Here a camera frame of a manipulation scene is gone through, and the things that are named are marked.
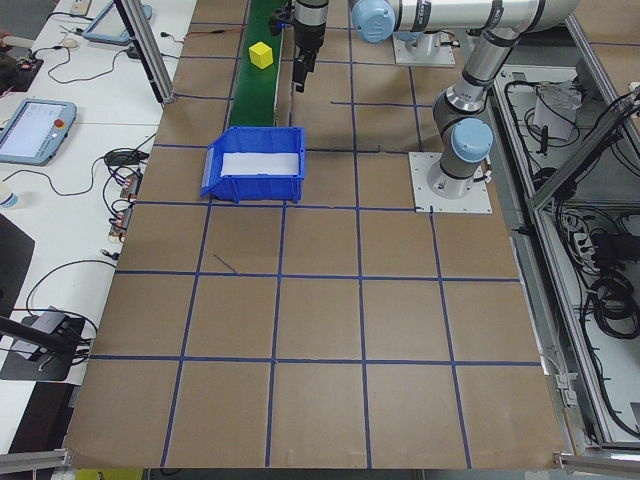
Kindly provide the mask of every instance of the blue plastic bin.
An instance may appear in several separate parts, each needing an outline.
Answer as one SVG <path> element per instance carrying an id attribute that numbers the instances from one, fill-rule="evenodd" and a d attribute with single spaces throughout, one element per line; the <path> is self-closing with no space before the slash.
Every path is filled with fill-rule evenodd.
<path id="1" fill-rule="evenodd" d="M 222 200 L 292 200 L 302 197 L 305 132 L 300 127 L 231 127 L 207 150 L 200 195 Z M 221 175 L 225 153 L 296 153 L 297 175 Z"/>

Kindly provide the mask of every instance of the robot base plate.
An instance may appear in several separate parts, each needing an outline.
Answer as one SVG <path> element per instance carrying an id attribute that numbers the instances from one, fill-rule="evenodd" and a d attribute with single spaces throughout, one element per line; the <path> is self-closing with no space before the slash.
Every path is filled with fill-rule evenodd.
<path id="1" fill-rule="evenodd" d="M 411 167 L 411 181 L 413 183 L 413 200 L 416 212 L 429 213 L 491 213 L 491 201 L 487 184 L 474 183 L 471 190 L 464 197 L 449 200 L 434 193 L 427 185 L 427 175 L 431 166 L 440 160 L 440 152 L 411 152 L 409 165 Z M 476 177 L 481 177 L 482 169 L 478 167 Z"/>
<path id="2" fill-rule="evenodd" d="M 443 39 L 449 41 L 449 37 L 443 34 Z M 425 48 L 407 50 L 405 42 L 393 36 L 393 51 L 396 56 L 396 65 L 454 68 L 456 60 L 453 50 L 449 46 L 440 46 L 428 51 Z"/>

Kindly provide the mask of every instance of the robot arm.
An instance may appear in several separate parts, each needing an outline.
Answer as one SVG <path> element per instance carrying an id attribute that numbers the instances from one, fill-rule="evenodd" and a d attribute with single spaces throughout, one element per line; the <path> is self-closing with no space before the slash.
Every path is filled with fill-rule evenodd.
<path id="1" fill-rule="evenodd" d="M 484 109 L 487 90 L 520 35 L 558 24 L 578 0 L 349 0 L 349 5 L 356 32 L 369 43 L 382 42 L 396 31 L 483 30 L 460 80 L 440 94 L 433 107 L 445 149 L 429 172 L 429 187 L 456 199 L 469 190 L 477 165 L 493 143 L 490 128 L 469 117 Z M 304 91 L 307 72 L 313 71 L 322 46 L 327 7 L 328 0 L 296 2 L 293 26 L 299 55 L 293 76 L 298 92 Z"/>
<path id="2" fill-rule="evenodd" d="M 329 0 L 291 0 L 284 10 L 277 10 L 270 21 L 271 33 L 277 35 L 284 24 L 293 25 L 297 55 L 293 65 L 293 84 L 304 92 L 307 73 L 313 72 L 316 57 L 324 43 Z"/>
<path id="3" fill-rule="evenodd" d="M 396 31 L 484 29 L 462 79 L 447 91 L 448 101 L 467 113 L 482 109 L 484 94 L 520 34 L 558 24 L 577 4 L 578 0 L 349 0 L 356 32 L 369 43 L 382 42 Z M 304 91 L 324 42 L 328 6 L 329 0 L 297 0 L 295 8 L 289 2 L 281 16 L 295 31 L 293 83 L 298 92 Z"/>

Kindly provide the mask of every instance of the white table surface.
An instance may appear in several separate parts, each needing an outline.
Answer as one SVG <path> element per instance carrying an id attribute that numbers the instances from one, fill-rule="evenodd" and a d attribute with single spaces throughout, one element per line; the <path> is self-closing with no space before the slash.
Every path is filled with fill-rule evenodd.
<path id="1" fill-rule="evenodd" d="M 108 0 L 93 0 L 89 16 L 96 15 Z M 145 0 L 152 5 L 154 14 L 151 26 L 163 53 L 179 56 L 181 44 L 169 38 L 161 38 L 166 31 L 181 38 L 188 29 L 196 0 Z M 71 0 L 60 0 L 57 11 L 68 12 Z M 52 17 L 36 39 L 34 49 L 58 44 L 64 37 L 60 25 L 70 27 L 76 20 L 64 16 Z M 60 79 L 91 76 L 108 69 L 115 52 L 122 47 L 89 44 L 74 36 L 80 46 L 72 51 L 72 60 L 54 74 Z M 40 98 L 70 101 L 77 105 L 78 115 L 69 137 L 61 145 L 57 155 L 43 167 L 0 164 L 0 178 L 12 172 L 28 168 L 49 175 L 56 188 L 63 192 L 75 192 L 87 188 L 91 181 L 91 164 L 111 149 L 134 148 L 153 135 L 160 122 L 162 109 L 155 100 L 151 87 L 139 61 L 122 54 L 117 60 L 115 72 L 89 82 L 59 85 L 46 71 L 64 60 L 64 51 L 42 52 L 45 60 L 27 93 L 12 93 L 0 98 L 0 124 L 4 124 L 24 98 Z M 166 59 L 171 76 L 177 61 Z M 149 151 L 153 141 L 142 150 Z M 31 174 L 19 174 L 8 180 L 7 185 L 20 198 L 18 208 L 2 210 L 14 224 L 31 236 L 35 251 L 27 278 L 16 303 L 24 307 L 33 285 L 53 268 L 67 262 L 82 259 L 109 261 L 99 253 L 104 248 L 119 251 L 121 245 L 108 238 L 110 214 L 102 200 L 102 187 L 108 172 L 102 162 L 95 168 L 94 188 L 85 195 L 59 197 L 51 191 L 46 178 Z M 120 187 L 110 182 L 107 198 L 118 198 Z M 70 310 L 100 324 L 100 317 L 108 295 L 114 270 L 106 265 L 85 263 L 74 265 L 53 274 L 41 285 L 32 298 L 33 308 L 53 305 Z M 14 320 L 20 320 L 25 312 L 14 312 Z M 93 337 L 91 326 L 85 326 L 83 335 Z M 0 347 L 9 348 L 11 339 L 0 341 Z M 0 365 L 5 352 L 0 352 Z M 66 382 L 81 384 L 85 364 L 73 367 Z M 0 454 L 7 453 L 35 382 L 0 380 Z"/>
<path id="2" fill-rule="evenodd" d="M 93 0 L 89 16 L 97 15 L 108 0 Z M 188 29 L 196 0 L 144 0 L 153 8 L 150 20 L 154 37 L 162 53 L 179 56 L 182 45 L 170 37 L 162 38 L 160 32 L 168 32 L 182 38 Z M 56 11 L 68 12 L 70 0 L 61 0 Z M 84 28 L 89 22 L 66 16 L 54 16 L 42 29 L 33 50 L 59 45 L 65 38 L 64 29 Z M 61 81 L 89 78 L 111 68 L 114 55 L 126 49 L 120 45 L 89 42 L 80 35 L 69 35 L 79 46 L 71 49 L 71 61 L 54 70 L 51 75 Z M 162 108 L 156 102 L 139 60 L 132 60 L 122 53 L 118 55 L 115 70 L 108 75 L 66 85 L 49 77 L 48 71 L 67 59 L 66 49 L 43 50 L 37 57 L 44 60 L 41 71 L 35 78 L 29 96 L 73 102 L 82 114 L 85 123 L 157 125 Z M 169 75 L 173 78 L 177 60 L 164 58 Z"/>

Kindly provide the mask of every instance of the small bottle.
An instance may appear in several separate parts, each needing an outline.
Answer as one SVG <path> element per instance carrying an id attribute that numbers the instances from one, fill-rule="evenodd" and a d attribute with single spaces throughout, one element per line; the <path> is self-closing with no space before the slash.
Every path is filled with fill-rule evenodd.
<path id="1" fill-rule="evenodd" d="M 18 203 L 18 196 L 11 191 L 7 184 L 0 180 L 0 208 L 14 208 Z"/>

